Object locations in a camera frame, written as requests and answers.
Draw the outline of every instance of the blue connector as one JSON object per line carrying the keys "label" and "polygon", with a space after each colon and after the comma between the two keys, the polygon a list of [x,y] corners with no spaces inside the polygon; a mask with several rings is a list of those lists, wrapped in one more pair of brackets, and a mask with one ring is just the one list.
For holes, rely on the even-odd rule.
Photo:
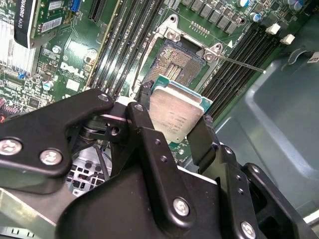
{"label": "blue connector", "polygon": [[77,12],[80,8],[81,0],[72,0],[71,11]]}
{"label": "blue connector", "polygon": [[25,73],[19,73],[19,75],[18,75],[18,79],[20,79],[20,80],[22,80],[22,79],[24,79],[25,78]]}

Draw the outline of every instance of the black dimm slot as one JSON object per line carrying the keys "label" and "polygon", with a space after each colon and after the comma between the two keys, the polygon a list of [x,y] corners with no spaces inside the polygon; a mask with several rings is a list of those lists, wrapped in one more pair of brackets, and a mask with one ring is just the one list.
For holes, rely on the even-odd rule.
{"label": "black dimm slot", "polygon": [[[265,55],[265,57],[262,58],[262,61],[265,61],[269,57],[269,55]],[[229,97],[229,99],[222,106],[220,106],[218,109],[216,109],[215,112],[211,113],[211,115],[213,116],[214,119],[216,119],[223,112],[223,110],[226,109],[227,105],[229,103],[231,103],[231,101],[236,97],[236,94],[238,93],[239,89],[241,87],[244,87],[248,83],[248,81],[254,75],[254,73],[255,72],[251,70],[249,72],[249,74],[247,75],[246,80],[241,84],[240,87],[237,88],[235,93],[231,97]]]}
{"label": "black dimm slot", "polygon": [[[256,50],[256,48],[257,49],[260,48],[259,45],[261,44],[261,42],[264,38],[265,38],[265,35],[262,37],[255,37],[253,39],[253,41],[249,42],[248,48],[243,49],[243,52],[241,52],[240,56],[237,57],[236,60],[249,64],[247,61],[250,59],[252,52],[254,52]],[[243,68],[242,66],[231,63],[226,75],[221,77],[221,82],[219,82],[219,84],[216,85],[216,87],[214,87],[214,89],[208,95],[209,99],[211,99],[213,102],[215,102],[215,99],[221,94],[221,92],[224,90],[224,88],[227,87],[227,85],[229,83],[231,83],[231,81],[234,79],[237,71],[242,69],[242,68]]]}
{"label": "black dimm slot", "polygon": [[138,31],[141,29],[141,32],[139,33],[138,31],[135,34],[135,37],[133,38],[133,40],[135,41],[134,47],[133,48],[129,48],[130,50],[132,49],[132,51],[129,54],[129,58],[127,59],[127,62],[125,64],[123,73],[121,74],[120,78],[118,79],[116,86],[113,86],[112,92],[114,92],[115,94],[117,94],[118,91],[121,90],[124,81],[127,77],[127,74],[129,73],[130,69],[132,68],[132,63],[133,63],[133,59],[136,57],[136,51],[132,56],[132,52],[134,49],[136,49],[138,51],[140,44],[143,43],[143,40],[145,39],[145,37],[147,36],[147,33],[149,31],[149,27],[151,25],[151,20],[148,19],[152,19],[155,14],[158,11],[158,7],[161,6],[162,2],[159,1],[158,4],[155,4],[155,1],[150,1],[150,4],[148,5],[148,9],[149,11],[147,11],[146,13],[143,14],[143,22],[140,22],[139,26],[138,26]]}
{"label": "black dimm slot", "polygon": [[[263,59],[265,56],[268,56],[271,54],[271,51],[269,51],[269,49],[272,48],[272,43],[273,41],[268,41],[267,43],[263,44],[261,47],[257,48],[257,51],[253,51],[254,54],[254,58],[250,58],[250,60],[247,62],[247,64],[250,65],[255,65],[257,67],[261,66],[263,61],[261,59]],[[210,109],[210,112],[212,112],[212,114],[214,113],[214,111],[220,107],[220,105],[222,103],[225,102],[225,100],[232,100],[233,97],[235,97],[235,95],[232,95],[232,97],[229,97],[229,95],[231,93],[233,93],[234,90],[236,90],[236,86],[238,84],[240,84],[239,89],[241,89],[242,87],[244,87],[243,82],[246,82],[250,79],[250,77],[247,77],[247,75],[255,73],[255,71],[241,67],[241,70],[239,72],[239,74],[236,75],[236,81],[233,82],[232,84],[230,84],[228,86],[228,89],[224,92],[222,92],[219,96],[218,99],[215,99],[215,103],[213,104],[213,106]]]}
{"label": "black dimm slot", "polygon": [[[270,44],[268,44],[268,49],[266,49],[266,52],[262,52],[260,54],[260,58],[257,62],[255,62],[255,65],[257,67],[262,66],[262,64],[268,59],[268,57],[274,52],[274,50],[278,47],[279,42],[274,42],[274,44],[272,44],[272,42]],[[224,96],[224,99],[222,100],[222,102],[220,102],[218,104],[217,107],[215,108],[211,108],[209,110],[209,113],[212,115],[212,117],[214,119],[216,119],[221,113],[222,111],[228,106],[229,103],[231,103],[231,101],[236,97],[238,91],[240,89],[242,89],[243,87],[245,87],[245,85],[248,83],[248,81],[251,79],[251,77],[255,74],[255,71],[253,70],[249,70],[248,72],[242,72],[241,75],[239,76],[240,81],[238,82],[239,85],[236,87],[234,87],[234,89],[229,92],[227,95]]]}
{"label": "black dimm slot", "polygon": [[117,66],[116,69],[112,72],[108,82],[107,82],[107,86],[106,89],[110,89],[113,85],[114,85],[114,81],[119,73],[120,68],[122,67],[123,63],[124,63],[124,59],[127,56],[127,50],[129,49],[130,45],[132,44],[134,38],[136,37],[136,34],[138,32],[138,30],[140,29],[140,27],[142,26],[142,22],[141,20],[145,18],[145,14],[144,12],[150,8],[150,5],[152,4],[151,1],[145,0],[143,2],[143,7],[142,9],[140,9],[140,12],[142,12],[143,14],[139,14],[139,17],[137,19],[136,22],[134,22],[133,26],[136,26],[136,23],[138,23],[137,27],[134,27],[134,29],[131,30],[130,32],[130,37],[128,38],[129,43],[126,44],[124,50],[123,50],[123,54],[121,54],[120,59],[117,60]]}
{"label": "black dimm slot", "polygon": [[133,64],[134,64],[134,60],[136,59],[138,53],[139,53],[139,49],[140,47],[142,46],[143,42],[144,42],[144,39],[147,37],[147,34],[149,33],[149,28],[153,25],[154,21],[155,21],[155,16],[156,14],[158,13],[160,7],[163,5],[164,3],[164,0],[160,0],[158,1],[158,3],[156,4],[156,6],[154,7],[154,11],[152,13],[152,16],[151,16],[151,21],[147,21],[147,26],[145,27],[145,29],[147,29],[146,31],[144,31],[143,33],[143,37],[140,38],[140,41],[139,41],[139,44],[138,44],[138,47],[135,48],[135,52],[133,54],[133,57],[130,58],[130,60],[128,61],[128,63],[126,64],[125,68],[124,68],[124,74],[121,75],[118,83],[117,83],[117,86],[116,86],[116,89],[115,89],[115,94],[118,95],[120,93],[120,90],[122,89],[123,87],[123,84],[127,78],[127,75],[129,74],[129,71],[131,70]]}
{"label": "black dimm slot", "polygon": [[107,63],[106,63],[106,65],[103,69],[103,72],[101,74],[101,77],[100,77],[101,80],[99,81],[99,84],[97,85],[97,87],[99,89],[103,86],[103,84],[106,80],[106,77],[110,71],[110,67],[111,67],[111,65],[112,65],[112,63],[113,63],[113,61],[118,53],[118,49],[121,46],[121,42],[123,40],[125,32],[127,31],[127,28],[129,27],[130,22],[133,20],[133,17],[135,16],[134,12],[136,11],[139,3],[140,3],[139,0],[135,0],[133,2],[133,7],[130,8],[130,11],[128,13],[128,15],[130,17],[125,18],[124,23],[122,22],[121,25],[119,26],[119,27],[121,27],[121,26],[123,26],[123,27],[120,30],[118,30],[117,34],[114,36],[114,39],[116,42],[115,42],[115,44],[113,44],[113,47],[111,48],[111,52],[109,52],[109,55],[105,56],[105,57],[107,57]]}
{"label": "black dimm slot", "polygon": [[[239,44],[235,51],[230,54],[230,58],[235,60],[240,60],[239,57],[242,55],[242,53],[245,51],[245,49],[249,46],[249,42],[251,39],[256,39],[254,37],[258,32],[256,32],[254,29],[249,32],[250,34],[245,37],[241,41],[241,44]],[[205,91],[203,93],[203,96],[209,97],[213,92],[215,92],[216,87],[225,79],[225,75],[232,69],[232,66],[236,66],[234,63],[231,62],[224,62],[221,69],[218,70],[218,72],[213,76],[211,83],[205,88]]]}
{"label": "black dimm slot", "polygon": [[90,87],[90,88],[93,85],[95,85],[95,86],[98,85],[99,82],[102,80],[101,77],[99,77],[97,75],[98,75],[99,70],[101,69],[101,66],[102,66],[102,63],[103,63],[103,59],[105,59],[105,57],[108,57],[108,54],[109,54],[108,49],[112,49],[112,46],[111,46],[112,37],[111,36],[114,34],[114,29],[120,24],[120,20],[121,20],[122,16],[125,14],[125,12],[127,10],[126,3],[127,3],[127,0],[122,2],[122,5],[121,5],[120,10],[118,12],[118,16],[117,16],[117,18],[116,18],[116,20],[114,21],[114,24],[113,24],[114,27],[111,28],[112,30],[110,32],[109,39],[107,40],[107,43],[103,47],[103,50],[102,50],[103,53],[99,56],[98,65],[95,67],[95,72],[92,75],[92,77],[90,79],[90,82],[88,84],[88,87]]}
{"label": "black dimm slot", "polygon": [[[265,51],[267,52],[267,50],[269,49],[269,46],[270,46],[270,44],[267,44],[267,45],[263,45],[262,47],[258,48],[259,51],[260,51],[260,49],[263,49],[262,52],[259,55],[258,55],[257,52],[256,53],[254,52],[254,56],[256,56],[256,57],[251,58],[250,61],[248,61],[248,64],[253,64],[254,61],[255,61],[255,65],[257,64],[256,66],[258,66],[258,64],[260,64],[260,63],[262,64],[262,62],[260,62],[260,61],[256,62],[256,59],[257,58],[260,59],[260,56],[267,55],[264,52]],[[249,80],[249,78],[247,78],[247,75],[249,73],[251,73],[251,72],[254,73],[254,71],[249,70],[249,69],[245,69],[244,67],[242,67],[242,69],[235,76],[236,77],[236,81],[233,82],[231,85],[229,85],[228,89],[226,91],[224,91],[221,94],[219,94],[218,98],[216,98],[214,104],[209,109],[209,112],[213,114],[214,111],[216,111],[216,109],[219,108],[225,102],[225,100],[232,99],[231,97],[229,97],[229,98],[227,98],[227,97],[229,96],[229,94],[231,94],[234,91],[234,89],[236,89],[236,86],[238,84],[240,84],[243,81]]]}
{"label": "black dimm slot", "polygon": [[[237,54],[239,54],[244,45],[247,44],[247,40],[251,39],[253,34],[256,33],[256,30],[252,27],[248,30],[248,32],[245,34],[243,39],[239,42],[239,44],[236,46],[236,48],[231,52],[229,55],[230,58],[235,59],[234,57],[237,57]],[[229,68],[229,66],[232,63],[225,61],[221,68],[218,70],[218,72],[213,76],[213,79],[210,81],[208,86],[203,90],[202,95],[207,97],[210,92],[213,91],[214,84],[216,84],[216,81],[221,80],[221,75],[225,73],[226,69]]]}

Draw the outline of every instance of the silver screw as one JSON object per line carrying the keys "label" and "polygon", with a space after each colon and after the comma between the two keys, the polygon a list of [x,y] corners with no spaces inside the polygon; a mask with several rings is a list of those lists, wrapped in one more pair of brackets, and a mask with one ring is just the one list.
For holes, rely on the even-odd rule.
{"label": "silver screw", "polygon": [[246,237],[249,239],[255,239],[256,233],[253,227],[248,222],[242,222],[241,223],[241,230],[243,230]]}
{"label": "silver screw", "polygon": [[170,40],[174,40],[174,39],[176,38],[176,33],[173,32],[173,31],[169,31],[169,32],[167,33],[167,37],[168,37],[168,39],[170,39]]}
{"label": "silver screw", "polygon": [[181,198],[175,198],[173,201],[173,206],[179,215],[186,217],[189,214],[189,206],[185,200]]}
{"label": "silver screw", "polygon": [[208,54],[206,54],[206,60],[207,61],[210,61],[210,60],[212,60],[213,59],[213,54],[211,54],[211,53],[208,53]]}
{"label": "silver screw", "polygon": [[225,147],[225,150],[226,150],[226,152],[229,153],[229,154],[232,154],[232,153],[233,153],[233,152],[231,151],[231,149],[228,148],[228,147]]}
{"label": "silver screw", "polygon": [[22,150],[22,144],[15,139],[4,139],[0,141],[0,154],[15,155]]}
{"label": "silver screw", "polygon": [[62,161],[62,155],[54,149],[47,149],[40,154],[40,160],[46,165],[56,165]]}
{"label": "silver screw", "polygon": [[104,94],[100,94],[99,96],[98,96],[98,98],[100,99],[100,100],[103,100],[103,101],[109,101],[109,98],[108,98],[108,96],[107,95],[104,95]]}
{"label": "silver screw", "polygon": [[143,106],[141,105],[134,105],[135,109],[138,109],[139,111],[143,111]]}
{"label": "silver screw", "polygon": [[255,165],[253,165],[253,166],[251,166],[252,168],[253,168],[253,170],[256,172],[256,173],[259,173],[259,169],[255,166]]}

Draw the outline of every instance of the motherboard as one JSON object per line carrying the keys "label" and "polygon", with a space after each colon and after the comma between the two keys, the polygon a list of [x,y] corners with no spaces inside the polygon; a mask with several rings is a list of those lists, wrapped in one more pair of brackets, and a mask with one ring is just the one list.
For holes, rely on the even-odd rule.
{"label": "motherboard", "polygon": [[[200,112],[216,125],[312,9],[311,0],[0,0],[0,121],[90,88],[133,99],[165,77],[207,99]],[[189,158],[185,138],[170,147],[177,162]]]}

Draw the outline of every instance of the white label sticker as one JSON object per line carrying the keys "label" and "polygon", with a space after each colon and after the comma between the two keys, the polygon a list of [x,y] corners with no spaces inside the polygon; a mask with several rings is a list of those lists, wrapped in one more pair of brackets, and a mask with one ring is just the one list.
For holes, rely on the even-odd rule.
{"label": "white label sticker", "polygon": [[49,4],[49,11],[61,8],[62,1],[53,1]]}
{"label": "white label sticker", "polygon": [[66,84],[66,88],[74,90],[74,91],[78,91],[80,86],[80,83],[73,81],[71,79],[68,80],[68,83]]}
{"label": "white label sticker", "polygon": [[316,63],[319,61],[319,52],[315,52],[307,63]]}
{"label": "white label sticker", "polygon": [[51,20],[51,21],[44,23],[42,25],[41,33],[48,31],[48,30],[51,30],[52,28],[55,28],[56,26],[61,25],[61,22],[62,22],[62,17],[59,17],[57,19],[54,19],[54,20]]}

